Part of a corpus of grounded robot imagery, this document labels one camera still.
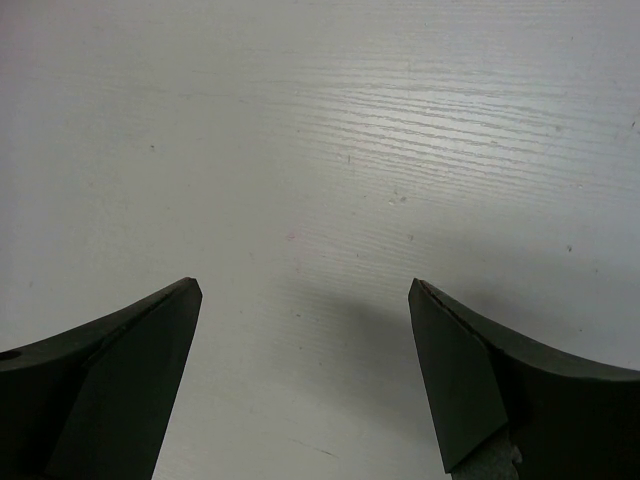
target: white surface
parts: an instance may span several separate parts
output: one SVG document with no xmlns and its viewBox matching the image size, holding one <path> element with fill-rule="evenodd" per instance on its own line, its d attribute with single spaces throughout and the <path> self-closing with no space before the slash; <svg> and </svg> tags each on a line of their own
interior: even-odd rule
<svg viewBox="0 0 640 480">
<path fill-rule="evenodd" d="M 0 349 L 195 276 L 155 478 L 444 478 L 414 276 L 640 368 L 638 25 L 635 0 L 3 0 Z"/>
</svg>

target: white wooden table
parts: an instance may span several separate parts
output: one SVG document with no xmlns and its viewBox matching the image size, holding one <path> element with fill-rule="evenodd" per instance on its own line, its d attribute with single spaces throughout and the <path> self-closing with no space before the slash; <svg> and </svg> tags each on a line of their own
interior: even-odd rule
<svg viewBox="0 0 640 480">
<path fill-rule="evenodd" d="M 441 479 L 428 279 L 640 368 L 636 0 L 3 0 L 0 350 L 182 276 L 163 480 Z"/>
</svg>

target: hole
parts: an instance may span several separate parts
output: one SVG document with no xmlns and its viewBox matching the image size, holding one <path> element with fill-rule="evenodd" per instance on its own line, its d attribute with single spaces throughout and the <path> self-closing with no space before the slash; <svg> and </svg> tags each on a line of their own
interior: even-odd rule
<svg viewBox="0 0 640 480">
<path fill-rule="evenodd" d="M 8 352 L 0 352 L 0 362 L 3 360 L 13 360 L 22 355 L 18 350 L 9 350 Z"/>
</svg>

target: wood grain texture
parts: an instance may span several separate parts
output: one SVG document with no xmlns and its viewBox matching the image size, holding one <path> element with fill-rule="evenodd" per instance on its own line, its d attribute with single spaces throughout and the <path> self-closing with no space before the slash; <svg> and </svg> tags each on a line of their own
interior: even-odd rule
<svg viewBox="0 0 640 480">
<path fill-rule="evenodd" d="M 0 349 L 195 276 L 157 479 L 445 478 L 414 276 L 640 368 L 639 23 L 634 0 L 0 2 Z"/>
</svg>

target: black metal jaw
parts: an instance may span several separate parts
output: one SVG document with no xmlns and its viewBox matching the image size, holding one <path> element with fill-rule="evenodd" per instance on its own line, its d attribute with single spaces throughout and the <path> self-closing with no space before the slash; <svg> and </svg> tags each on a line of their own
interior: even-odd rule
<svg viewBox="0 0 640 480">
<path fill-rule="evenodd" d="M 543 345 L 420 280 L 409 305 L 454 479 L 640 478 L 640 372 Z"/>
<path fill-rule="evenodd" d="M 201 300 L 187 278 L 0 353 L 0 478 L 151 479 Z"/>
</svg>

